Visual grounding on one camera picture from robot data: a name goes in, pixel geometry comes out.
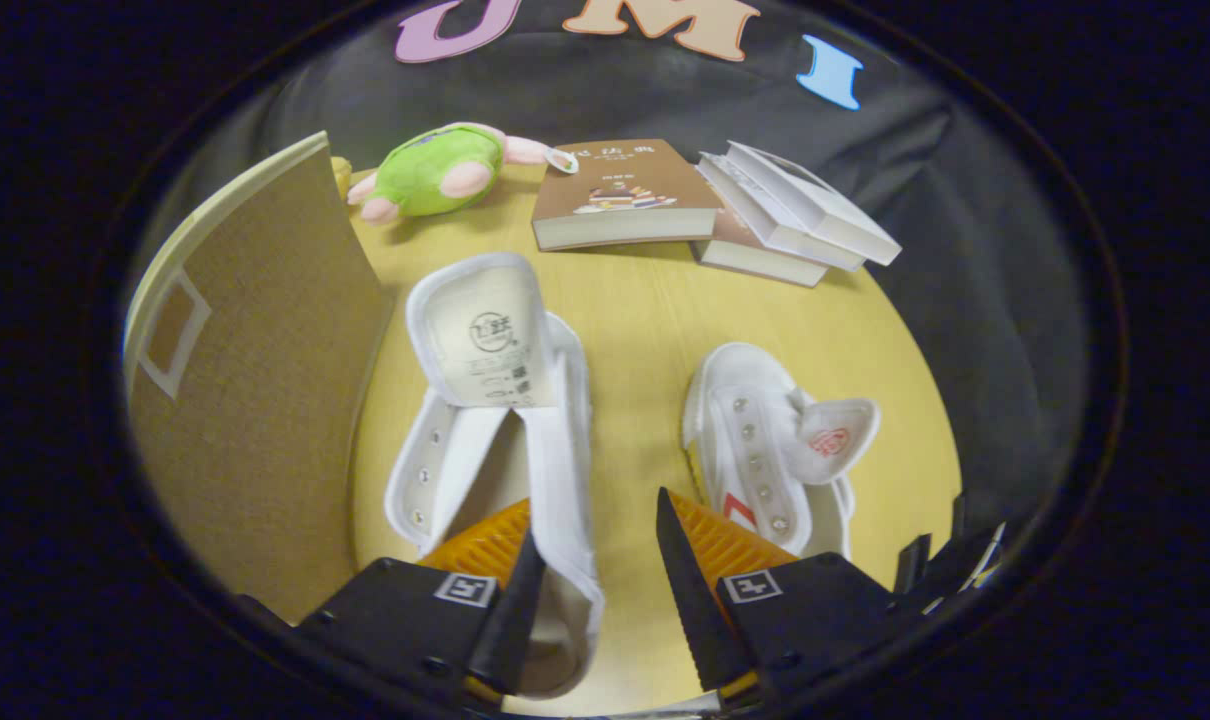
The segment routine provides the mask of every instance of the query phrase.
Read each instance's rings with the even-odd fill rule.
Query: blue letter
[[[812,94],[832,100],[842,108],[857,110],[858,100],[853,99],[853,73],[862,69],[862,63],[819,38],[809,35],[801,38],[814,47],[814,67],[809,69],[807,76],[796,76],[796,82]]]

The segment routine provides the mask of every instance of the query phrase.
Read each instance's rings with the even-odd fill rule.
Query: red stripe
[[[751,526],[753,528],[756,526],[756,514],[755,514],[755,512],[751,512],[751,507],[747,507],[745,505],[743,505],[742,500],[738,500],[737,497],[734,497],[732,495],[728,495],[728,493],[726,493],[725,494],[725,518],[728,518],[728,512],[731,509],[737,509],[737,511],[742,512],[743,518],[747,518],[748,520],[751,520]]]

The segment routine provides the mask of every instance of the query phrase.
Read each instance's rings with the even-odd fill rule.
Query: wooden board
[[[778,357],[818,401],[874,397],[885,417],[851,473],[853,559],[893,586],[898,551],[921,532],[947,541],[960,466],[929,368],[866,270],[832,270],[816,288],[697,265],[684,242],[538,252],[529,227],[542,168],[503,168],[479,205],[369,227],[352,223],[398,301],[363,405],[352,462],[355,552],[413,559],[385,519],[382,495],[426,381],[401,315],[414,283],[490,250],[520,252],[544,304],[582,338],[590,369],[592,520],[606,597],[600,646],[586,680],[551,701],[509,698],[509,712],[601,715],[701,695],[655,541],[659,486],[693,496],[681,410],[702,357],[753,342]],[[358,182],[367,173],[353,175]],[[905,252],[899,263],[911,263]]]

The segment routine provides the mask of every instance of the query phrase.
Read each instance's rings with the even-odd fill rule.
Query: orange letter
[[[583,12],[577,18],[569,18],[561,27],[592,35],[620,35],[628,28],[618,18],[623,5],[632,11],[646,38],[666,35],[692,18],[688,29],[678,33],[675,41],[724,61],[743,59],[743,51],[738,47],[743,27],[747,18],[761,15],[760,10],[738,0],[587,0]]]

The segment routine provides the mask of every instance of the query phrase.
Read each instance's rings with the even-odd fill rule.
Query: plush toy
[[[361,217],[385,224],[398,215],[437,215],[485,197],[503,163],[541,165],[547,145],[505,136],[482,123],[449,123],[403,143],[378,166],[378,172],[348,191],[348,205],[361,205]]]

